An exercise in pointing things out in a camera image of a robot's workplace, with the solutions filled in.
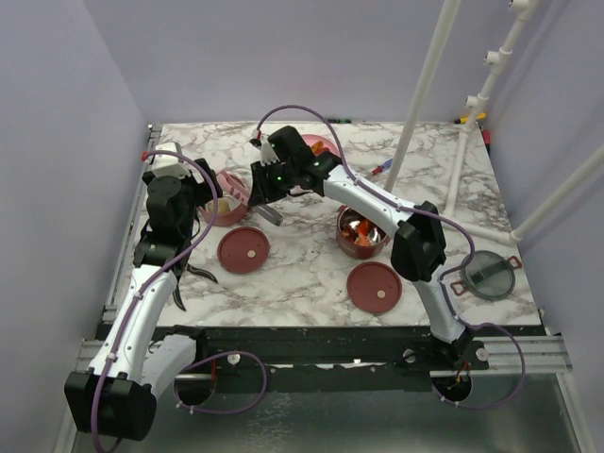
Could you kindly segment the dark red steel lunch pot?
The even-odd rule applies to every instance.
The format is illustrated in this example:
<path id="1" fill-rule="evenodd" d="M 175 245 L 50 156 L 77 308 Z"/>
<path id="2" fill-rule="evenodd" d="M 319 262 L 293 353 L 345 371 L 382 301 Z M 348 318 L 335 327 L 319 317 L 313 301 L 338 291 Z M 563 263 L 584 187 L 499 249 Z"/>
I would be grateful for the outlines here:
<path id="1" fill-rule="evenodd" d="M 366 232 L 373 246 L 361 247 L 354 244 L 357 230 Z M 381 253 L 390 242 L 390 237 L 374 222 L 347 206 L 340 206 L 336 220 L 336 243 L 349 257 L 368 260 Z"/>

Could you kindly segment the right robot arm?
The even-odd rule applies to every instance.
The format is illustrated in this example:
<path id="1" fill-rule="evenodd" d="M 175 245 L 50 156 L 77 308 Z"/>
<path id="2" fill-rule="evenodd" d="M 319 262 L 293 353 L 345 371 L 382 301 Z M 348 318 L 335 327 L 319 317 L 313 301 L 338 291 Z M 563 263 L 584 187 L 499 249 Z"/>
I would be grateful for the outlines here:
<path id="1" fill-rule="evenodd" d="M 256 161 L 251 173 L 252 207 L 279 201 L 298 186 L 351 208 L 381 228 L 393 241 L 392 267 L 419 293 L 431 334 L 439 340 L 433 346 L 435 361 L 454 369 L 466 360 L 468 350 L 461 340 L 466 327 L 452 313 L 439 284 L 445 272 L 444 219 L 433 205 L 415 206 L 385 192 L 355 175 L 329 152 L 304 165 Z"/>

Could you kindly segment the white steamed bun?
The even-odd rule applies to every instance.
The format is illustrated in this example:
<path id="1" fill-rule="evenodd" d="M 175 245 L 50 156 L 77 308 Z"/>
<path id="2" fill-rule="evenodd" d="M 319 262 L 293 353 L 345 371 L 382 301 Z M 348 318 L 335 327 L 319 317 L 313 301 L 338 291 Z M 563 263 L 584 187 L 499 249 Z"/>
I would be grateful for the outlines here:
<path id="1" fill-rule="evenodd" d="M 231 212 L 229 199 L 220 197 L 216 203 L 208 203 L 208 211 L 216 211 L 218 216 L 227 215 Z"/>

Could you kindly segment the pink food plate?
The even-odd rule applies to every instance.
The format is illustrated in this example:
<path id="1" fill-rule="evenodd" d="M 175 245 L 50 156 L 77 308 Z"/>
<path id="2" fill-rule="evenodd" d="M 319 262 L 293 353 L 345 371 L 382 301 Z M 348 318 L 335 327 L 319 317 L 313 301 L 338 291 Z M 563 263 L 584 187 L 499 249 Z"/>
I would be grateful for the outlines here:
<path id="1" fill-rule="evenodd" d="M 327 150 L 325 150 L 325 151 L 329 151 L 331 154 L 333 154 L 337 157 L 340 156 L 338 147 L 330 139 L 328 139 L 326 137 L 316 135 L 316 134 L 302 134 L 301 137 L 304 140 L 305 144 L 310 147 L 310 149 L 315 143 L 322 142 L 324 144 L 324 146 L 327 148 Z"/>

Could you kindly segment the pink food tongs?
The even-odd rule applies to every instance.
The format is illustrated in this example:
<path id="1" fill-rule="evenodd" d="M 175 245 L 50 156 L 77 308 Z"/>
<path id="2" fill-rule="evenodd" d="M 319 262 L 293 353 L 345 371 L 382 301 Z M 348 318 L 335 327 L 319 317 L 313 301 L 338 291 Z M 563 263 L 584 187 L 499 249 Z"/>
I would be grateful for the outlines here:
<path id="1" fill-rule="evenodd" d="M 216 180 L 222 189 L 223 197 L 229 197 L 235 202 L 235 207 L 232 210 L 218 216 L 217 224 L 219 226 L 233 226 L 241 222 L 249 211 L 260 215 L 274 226 L 279 227 L 282 224 L 283 216 L 273 208 L 266 205 L 257 205 L 252 208 L 248 206 L 250 190 L 237 176 L 223 170 L 217 174 Z"/>

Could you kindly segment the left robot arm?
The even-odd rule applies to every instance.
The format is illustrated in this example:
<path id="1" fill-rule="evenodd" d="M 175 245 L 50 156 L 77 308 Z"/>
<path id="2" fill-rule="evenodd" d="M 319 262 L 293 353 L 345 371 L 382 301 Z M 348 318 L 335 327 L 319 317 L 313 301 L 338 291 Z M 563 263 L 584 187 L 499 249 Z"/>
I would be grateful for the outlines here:
<path id="1" fill-rule="evenodd" d="M 153 165 L 143 182 L 150 229 L 136 246 L 124 302 L 86 370 L 71 373 L 64 385 L 77 430 L 90 433 L 98 451 L 104 436 L 144 439 L 159 397 L 178 373 L 198 372 L 209 358 L 203 344 L 183 333 L 168 335 L 154 353 L 148 347 L 189 256 L 205 238 L 193 235 L 196 212 L 222 190 L 204 159 L 170 151 L 149 156 Z"/>

